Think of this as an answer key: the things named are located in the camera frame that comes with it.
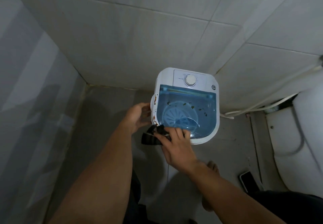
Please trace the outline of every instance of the forearm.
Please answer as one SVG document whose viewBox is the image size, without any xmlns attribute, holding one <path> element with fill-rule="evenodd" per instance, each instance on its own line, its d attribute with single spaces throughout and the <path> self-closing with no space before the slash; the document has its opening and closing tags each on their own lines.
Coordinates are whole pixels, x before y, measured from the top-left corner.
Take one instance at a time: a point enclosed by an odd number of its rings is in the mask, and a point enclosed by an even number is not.
<svg viewBox="0 0 323 224">
<path fill-rule="evenodd" d="M 223 223 L 284 223 L 205 164 L 196 164 L 187 174 Z"/>
<path fill-rule="evenodd" d="M 122 223 L 129 199 L 131 128 L 121 123 L 75 181 L 51 223 Z"/>
</svg>

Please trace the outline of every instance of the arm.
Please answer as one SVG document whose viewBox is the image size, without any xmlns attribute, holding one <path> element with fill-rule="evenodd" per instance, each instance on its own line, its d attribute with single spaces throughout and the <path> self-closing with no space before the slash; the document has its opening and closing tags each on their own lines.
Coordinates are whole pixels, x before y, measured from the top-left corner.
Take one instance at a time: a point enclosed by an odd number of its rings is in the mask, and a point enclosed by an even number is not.
<svg viewBox="0 0 323 224">
<path fill-rule="evenodd" d="M 190 143 L 190 132 L 165 128 L 172 141 L 155 133 L 162 142 L 168 164 L 185 173 L 196 184 L 223 223 L 284 223 L 229 181 L 197 160 Z"/>
<path fill-rule="evenodd" d="M 50 224 L 123 222 L 132 175 L 131 136 L 151 124 L 141 121 L 142 110 L 149 111 L 149 103 L 128 110 L 102 152 L 72 185 Z"/>
</svg>

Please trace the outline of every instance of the washing machine lid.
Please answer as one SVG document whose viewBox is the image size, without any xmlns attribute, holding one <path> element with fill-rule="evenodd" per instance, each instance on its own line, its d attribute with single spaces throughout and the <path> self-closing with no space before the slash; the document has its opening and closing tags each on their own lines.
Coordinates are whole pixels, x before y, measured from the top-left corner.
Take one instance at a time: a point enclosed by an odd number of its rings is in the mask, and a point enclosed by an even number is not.
<svg viewBox="0 0 323 224">
<path fill-rule="evenodd" d="M 157 120 L 165 127 L 191 131 L 191 139 L 210 135 L 217 123 L 216 93 L 160 85 Z"/>
</svg>

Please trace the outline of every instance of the bathroom floor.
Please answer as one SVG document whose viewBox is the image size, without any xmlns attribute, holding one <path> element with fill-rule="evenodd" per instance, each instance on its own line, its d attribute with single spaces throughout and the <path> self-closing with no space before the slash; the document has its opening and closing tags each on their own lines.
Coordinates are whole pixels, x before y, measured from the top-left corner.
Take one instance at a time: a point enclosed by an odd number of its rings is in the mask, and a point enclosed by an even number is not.
<svg viewBox="0 0 323 224">
<path fill-rule="evenodd" d="M 72 134 L 65 161 L 54 189 L 47 221 L 66 192 L 86 166 L 95 159 L 127 109 L 150 102 L 153 92 L 114 87 L 89 87 Z M 142 128 L 133 136 L 133 168 L 141 181 L 140 202 L 147 206 L 148 218 L 160 224 L 221 223 L 201 205 L 201 194 L 190 180 L 169 166 L 159 146 L 140 143 Z M 220 174 L 240 187 L 238 175 L 250 170 L 259 180 L 259 169 L 250 120 L 240 115 L 220 119 L 220 128 L 209 142 L 193 146 L 197 157 L 218 164 Z"/>
</svg>

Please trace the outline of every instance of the control panel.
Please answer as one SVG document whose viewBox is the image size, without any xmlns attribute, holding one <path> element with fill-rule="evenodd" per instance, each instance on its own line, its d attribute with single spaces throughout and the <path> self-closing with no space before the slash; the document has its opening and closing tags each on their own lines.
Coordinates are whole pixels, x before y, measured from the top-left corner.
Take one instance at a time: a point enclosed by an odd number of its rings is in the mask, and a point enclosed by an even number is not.
<svg viewBox="0 0 323 224">
<path fill-rule="evenodd" d="M 173 86 L 204 90 L 206 75 L 188 71 L 174 70 Z"/>
</svg>

